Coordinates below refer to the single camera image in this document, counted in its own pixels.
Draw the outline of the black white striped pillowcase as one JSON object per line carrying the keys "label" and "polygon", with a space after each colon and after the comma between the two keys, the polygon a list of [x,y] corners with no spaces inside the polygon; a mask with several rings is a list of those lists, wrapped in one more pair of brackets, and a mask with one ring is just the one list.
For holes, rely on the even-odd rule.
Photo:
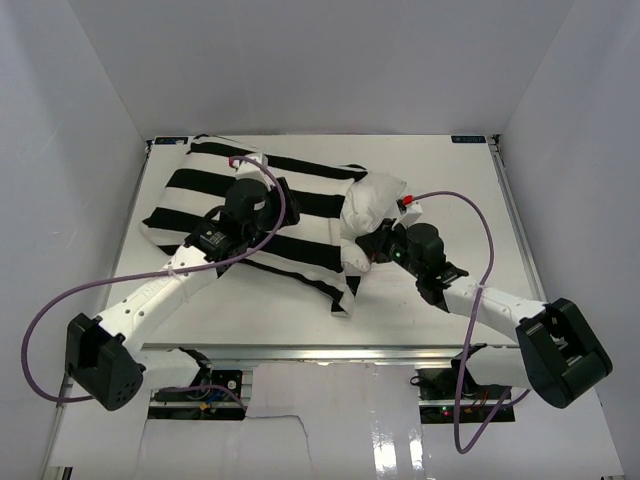
{"label": "black white striped pillowcase", "polygon": [[[142,234],[165,254],[173,255],[204,215],[223,204],[235,175],[229,158],[254,151],[220,137],[193,138],[157,206],[141,221]],[[351,316],[359,281],[343,265],[340,216],[347,192],[366,176],[366,169],[275,154],[267,154],[266,159],[269,170],[286,179],[301,216],[298,224],[280,229],[245,264],[308,285],[331,299],[333,315]]]}

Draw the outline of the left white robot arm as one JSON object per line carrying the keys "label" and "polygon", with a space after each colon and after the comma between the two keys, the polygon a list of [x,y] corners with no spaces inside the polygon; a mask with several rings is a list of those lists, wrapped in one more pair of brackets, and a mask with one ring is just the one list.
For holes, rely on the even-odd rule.
{"label": "left white robot arm", "polygon": [[282,226],[300,220],[283,177],[233,181],[223,205],[198,219],[173,256],[151,279],[93,318],[67,326],[65,370],[106,410],[134,398],[151,365],[141,354],[147,338],[191,296],[236,262],[258,252]]}

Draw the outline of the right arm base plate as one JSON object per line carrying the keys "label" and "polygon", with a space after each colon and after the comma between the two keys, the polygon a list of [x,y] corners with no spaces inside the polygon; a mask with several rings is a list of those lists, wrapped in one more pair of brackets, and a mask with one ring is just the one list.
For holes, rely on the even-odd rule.
{"label": "right arm base plate", "polygon": [[[418,390],[419,414],[422,425],[448,425],[454,423],[455,389],[457,373],[452,368],[419,369],[409,383]],[[482,424],[498,402],[504,388],[495,385],[477,385],[464,380],[461,401],[461,424]]]}

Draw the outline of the white pillow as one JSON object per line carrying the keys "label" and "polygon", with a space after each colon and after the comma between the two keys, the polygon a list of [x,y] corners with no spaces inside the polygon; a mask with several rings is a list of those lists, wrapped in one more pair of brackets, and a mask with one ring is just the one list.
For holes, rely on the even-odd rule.
{"label": "white pillow", "polygon": [[362,276],[371,261],[355,243],[373,233],[406,189],[406,182],[384,173],[369,172],[352,184],[340,214],[341,260],[348,276]]}

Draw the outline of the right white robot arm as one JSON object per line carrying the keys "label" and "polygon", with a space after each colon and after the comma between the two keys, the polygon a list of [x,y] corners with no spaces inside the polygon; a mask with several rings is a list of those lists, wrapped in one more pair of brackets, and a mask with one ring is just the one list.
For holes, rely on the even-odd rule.
{"label": "right white robot arm", "polygon": [[356,243],[373,262],[393,262],[412,275],[429,305],[515,342],[513,348],[471,344],[454,357],[451,384],[459,396],[472,399],[487,385],[500,385],[533,390],[563,409],[612,373],[609,355],[574,302],[544,303],[480,285],[447,260],[434,226],[386,221]]}

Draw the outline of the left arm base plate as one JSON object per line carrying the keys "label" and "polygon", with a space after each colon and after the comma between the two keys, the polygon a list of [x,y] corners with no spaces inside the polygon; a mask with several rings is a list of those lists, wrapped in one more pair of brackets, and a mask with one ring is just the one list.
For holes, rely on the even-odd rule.
{"label": "left arm base plate", "polygon": [[253,374],[248,370],[213,369],[195,381],[205,386],[189,392],[157,391],[148,418],[182,421],[241,421],[251,396]]}

